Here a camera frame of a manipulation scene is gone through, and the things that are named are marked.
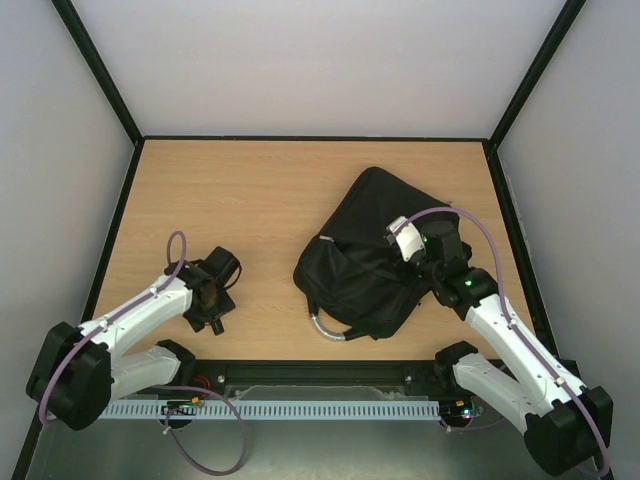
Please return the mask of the blue black highlighter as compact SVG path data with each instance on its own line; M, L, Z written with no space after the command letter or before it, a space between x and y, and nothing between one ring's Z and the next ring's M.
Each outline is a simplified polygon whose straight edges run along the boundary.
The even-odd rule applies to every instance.
M215 335L221 335L224 333L224 327L222 321L217 319L211 323L211 328Z

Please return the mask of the black student backpack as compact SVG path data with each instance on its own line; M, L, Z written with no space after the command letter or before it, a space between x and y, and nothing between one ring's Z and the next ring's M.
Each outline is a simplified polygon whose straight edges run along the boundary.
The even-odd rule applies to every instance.
M432 283L389 243L387 226L444 205L382 168L358 176L293 272L320 335L340 342L397 332Z

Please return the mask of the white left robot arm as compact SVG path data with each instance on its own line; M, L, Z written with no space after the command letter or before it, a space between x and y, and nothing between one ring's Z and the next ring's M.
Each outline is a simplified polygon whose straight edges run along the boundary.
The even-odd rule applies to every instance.
M61 322L47 333L26 384L34 401L72 430L91 425L110 403L156 386L186 386L195 376L195 355L173 340L141 353L131 348L168 320L180 316L199 332L224 331L222 316L235 303L228 290L240 261L223 247L206 258L173 262L146 289L94 320Z

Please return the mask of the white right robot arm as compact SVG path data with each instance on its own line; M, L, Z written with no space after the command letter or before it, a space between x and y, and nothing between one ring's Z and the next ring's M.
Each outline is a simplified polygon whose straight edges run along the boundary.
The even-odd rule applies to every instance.
M400 216L387 229L389 242L428 282L438 302L479 333L506 367L499 370L459 342L443 350L438 384L485 400L522 434L529 454L547 474L558 476L594 459L600 463L594 476L606 476L613 413L607 392L588 388L526 327L504 294L501 273L470 266L451 222L418 229Z

